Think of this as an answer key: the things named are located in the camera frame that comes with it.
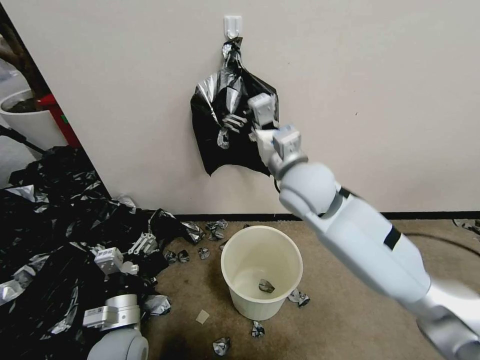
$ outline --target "wall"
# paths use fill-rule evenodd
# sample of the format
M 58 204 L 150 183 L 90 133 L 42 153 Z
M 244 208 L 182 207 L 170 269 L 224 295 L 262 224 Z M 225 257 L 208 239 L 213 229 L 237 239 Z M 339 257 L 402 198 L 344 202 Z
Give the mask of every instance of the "wall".
M 273 181 L 205 174 L 190 97 L 223 15 L 310 159 L 381 211 L 480 210 L 480 2 L 2 0 L 113 196 L 175 213 L 285 213 Z

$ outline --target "white trash can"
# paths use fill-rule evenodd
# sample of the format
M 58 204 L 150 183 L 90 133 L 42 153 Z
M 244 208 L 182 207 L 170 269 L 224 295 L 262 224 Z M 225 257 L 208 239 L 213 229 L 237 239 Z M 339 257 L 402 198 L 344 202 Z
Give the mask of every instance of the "white trash can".
M 223 248 L 220 264 L 233 305 L 244 317 L 258 321 L 280 310 L 304 269 L 292 239 L 269 226 L 250 226 L 233 235 Z M 275 290 L 261 291 L 261 279 Z

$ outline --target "white planter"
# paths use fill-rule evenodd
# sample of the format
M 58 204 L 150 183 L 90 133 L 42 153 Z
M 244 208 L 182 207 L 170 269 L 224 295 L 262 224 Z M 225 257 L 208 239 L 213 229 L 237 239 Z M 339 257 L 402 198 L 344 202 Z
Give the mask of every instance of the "white planter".
M 26 137 L 40 149 L 47 150 L 54 146 L 68 145 L 50 111 L 8 112 L 19 101 L 32 97 L 30 89 L 16 92 L 0 100 L 0 116 L 12 129 Z

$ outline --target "carpet floor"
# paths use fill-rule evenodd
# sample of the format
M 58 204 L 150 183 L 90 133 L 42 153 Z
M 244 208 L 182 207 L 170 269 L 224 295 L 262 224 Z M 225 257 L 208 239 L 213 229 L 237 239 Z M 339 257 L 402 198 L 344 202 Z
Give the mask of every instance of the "carpet floor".
M 231 222 L 229 239 L 244 222 Z M 220 270 L 219 242 L 203 239 L 210 257 L 200 260 L 197 247 L 182 239 L 169 250 L 186 249 L 190 262 L 175 263 L 162 271 L 157 291 L 171 298 L 171 312 L 153 317 L 142 328 L 149 342 L 150 360 L 215 359 L 212 342 L 231 338 L 225 358 L 273 359 L 441 359 L 417 329 L 415 319 L 393 300 L 367 288 L 316 239 L 300 221 L 249 222 L 267 225 L 291 237 L 303 258 L 298 288 L 311 301 L 305 307 L 285 301 L 272 318 L 262 321 L 265 336 L 251 336 L 252 321 L 233 307 Z M 449 220 L 394 221 L 403 233 L 447 238 L 480 251 L 475 234 Z M 457 279 L 480 292 L 480 258 L 448 243 L 421 236 L 410 238 L 420 249 L 426 270 L 436 278 Z M 201 310 L 210 314 L 201 325 Z

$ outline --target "crumpled wrapper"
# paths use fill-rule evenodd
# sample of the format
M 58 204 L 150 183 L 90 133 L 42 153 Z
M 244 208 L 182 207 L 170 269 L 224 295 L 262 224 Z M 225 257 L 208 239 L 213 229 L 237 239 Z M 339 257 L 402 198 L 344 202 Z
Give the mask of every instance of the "crumpled wrapper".
M 168 261 L 170 265 L 175 264 L 177 260 L 179 259 L 177 254 L 174 253 L 173 251 L 168 250 L 165 253 L 165 259 Z
M 265 279 L 260 279 L 260 282 L 258 283 L 258 288 L 262 290 L 264 293 L 273 293 L 275 290 L 275 287 Z
M 227 228 L 229 223 L 224 220 L 218 220 L 218 221 L 210 221 L 206 223 L 206 228 L 208 231 L 210 231 L 210 235 L 208 236 L 208 240 L 210 241 L 218 241 L 220 239 L 223 239 L 225 237 L 224 233 L 221 230 L 224 230 Z
M 221 337 L 213 342 L 213 351 L 219 356 L 224 356 L 231 347 L 230 337 Z
M 205 232 L 194 222 L 183 221 L 182 225 L 185 226 L 186 232 L 190 235 L 194 244 L 198 244 L 205 236 Z
M 251 329 L 251 335 L 254 338 L 260 338 L 265 335 L 265 328 L 258 321 L 253 321 L 253 328 Z
M 166 295 L 150 295 L 143 306 L 151 315 L 166 315 L 172 308 L 172 301 Z
M 210 256 L 210 250 L 206 247 L 199 247 L 198 256 L 200 257 L 201 260 L 205 260 Z
M 182 250 L 178 253 L 178 261 L 183 263 L 188 263 L 190 261 L 190 256 L 187 250 Z
M 295 289 L 288 295 L 288 300 L 292 303 L 297 303 L 298 307 L 301 308 L 307 305 L 310 302 L 310 298 L 307 294 L 300 292 L 298 289 Z

